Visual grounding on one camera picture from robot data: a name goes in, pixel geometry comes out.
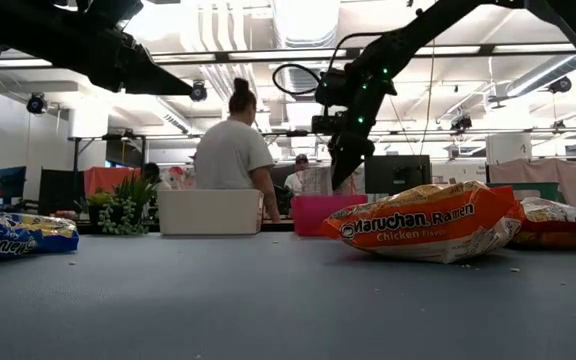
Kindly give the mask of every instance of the pink bin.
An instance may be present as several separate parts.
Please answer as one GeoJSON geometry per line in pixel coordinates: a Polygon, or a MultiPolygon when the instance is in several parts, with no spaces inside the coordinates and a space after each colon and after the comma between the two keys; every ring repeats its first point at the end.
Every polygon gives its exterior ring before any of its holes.
{"type": "Polygon", "coordinates": [[[321,224],[330,215],[343,208],[368,202],[366,195],[295,196],[292,200],[292,217],[299,236],[323,236],[321,224]]]}

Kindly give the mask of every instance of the gray table surface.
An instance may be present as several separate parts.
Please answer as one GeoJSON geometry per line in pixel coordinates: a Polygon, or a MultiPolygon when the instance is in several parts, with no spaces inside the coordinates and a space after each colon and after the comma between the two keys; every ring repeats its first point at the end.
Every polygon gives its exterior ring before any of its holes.
{"type": "Polygon", "coordinates": [[[576,253],[469,264],[281,233],[83,237],[0,263],[0,359],[576,360],[576,253]]]}

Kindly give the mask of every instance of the person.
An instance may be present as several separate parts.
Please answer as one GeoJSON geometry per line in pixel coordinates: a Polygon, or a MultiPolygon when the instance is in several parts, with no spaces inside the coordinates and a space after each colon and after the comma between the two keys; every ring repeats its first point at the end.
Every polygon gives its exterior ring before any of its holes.
{"type": "Polygon", "coordinates": [[[266,212],[279,222],[279,210],[270,169],[275,162],[255,122],[257,98],[246,80],[237,78],[230,98],[230,117],[210,128],[195,154],[198,189],[257,189],[264,194],[266,212]]]}
{"type": "Polygon", "coordinates": [[[144,173],[142,176],[154,186],[155,191],[172,189],[170,185],[161,178],[159,166],[155,163],[151,162],[144,165],[144,173]]]}
{"type": "Polygon", "coordinates": [[[285,184],[294,194],[300,194],[304,191],[303,173],[300,174],[300,172],[306,169],[308,169],[308,156],[305,154],[298,155],[295,159],[295,172],[288,175],[285,184]]]}

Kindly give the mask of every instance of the potted plant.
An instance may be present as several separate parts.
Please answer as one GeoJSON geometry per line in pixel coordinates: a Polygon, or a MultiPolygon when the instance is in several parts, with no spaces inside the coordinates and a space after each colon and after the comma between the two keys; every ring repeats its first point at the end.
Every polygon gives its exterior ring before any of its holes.
{"type": "Polygon", "coordinates": [[[97,189],[97,191],[86,199],[88,205],[88,216],[90,217],[90,224],[92,225],[93,232],[101,233],[102,227],[99,225],[99,213],[103,210],[106,204],[113,202],[112,194],[97,189]]]}
{"type": "Polygon", "coordinates": [[[144,206],[156,194],[147,180],[128,176],[115,187],[112,201],[104,204],[98,225],[104,234],[132,235],[147,233],[142,224],[144,206]]]}

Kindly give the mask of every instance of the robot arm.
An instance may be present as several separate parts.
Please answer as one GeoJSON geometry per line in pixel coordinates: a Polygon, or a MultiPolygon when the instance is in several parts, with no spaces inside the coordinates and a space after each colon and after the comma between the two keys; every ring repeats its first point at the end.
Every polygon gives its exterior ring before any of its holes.
{"type": "Polygon", "coordinates": [[[415,20],[384,33],[343,71],[332,69],[322,75],[315,100],[325,108],[347,108],[343,116],[336,117],[337,128],[328,144],[334,188],[352,174],[364,156],[372,155],[374,145],[368,135],[384,96],[394,92],[391,80],[421,47],[485,4],[527,9],[559,27],[576,46],[576,0],[439,0],[425,12],[418,10],[415,20]]]}
{"type": "Polygon", "coordinates": [[[17,49],[88,76],[107,90],[130,94],[190,95],[192,87],[155,65],[148,50],[121,31],[141,0],[0,0],[0,57],[17,49]]]}

